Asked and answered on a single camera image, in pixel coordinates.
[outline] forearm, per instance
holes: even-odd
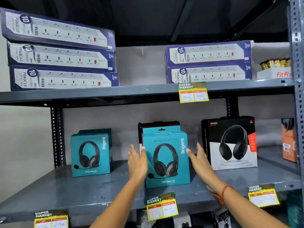
[[[90,228],[123,228],[140,187],[141,183],[131,178]]]
[[[215,191],[221,195],[225,185],[219,180]],[[243,228],[287,228],[285,224],[251,203],[231,187],[225,190],[223,200],[225,207]]]

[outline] hand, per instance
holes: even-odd
[[[141,184],[146,178],[148,172],[148,160],[145,147],[142,147],[141,156],[139,157],[139,154],[136,153],[134,146],[131,145],[128,166],[130,179],[134,179],[137,183]]]
[[[186,151],[198,176],[207,184],[207,186],[211,187],[213,191],[221,193],[226,184],[216,176],[201,145],[197,143],[196,156],[190,149],[187,149]]]

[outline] purple box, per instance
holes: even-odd
[[[165,52],[166,68],[184,65],[211,65],[251,62],[251,41],[216,42],[195,45],[171,45]]]
[[[7,42],[9,66],[67,66],[116,72],[115,52]]]
[[[251,62],[229,62],[214,65],[188,64],[166,69],[167,83],[230,81],[252,79]]]
[[[115,51],[114,31],[0,8],[9,40]]]
[[[10,66],[11,91],[119,86],[118,73],[75,67]]]

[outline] orange box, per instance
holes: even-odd
[[[289,161],[298,162],[298,154],[295,150],[296,132],[294,118],[282,118],[282,143],[283,158]]]

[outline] black ceiling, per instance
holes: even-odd
[[[0,0],[0,6],[113,29],[116,46],[288,41],[288,0]]]

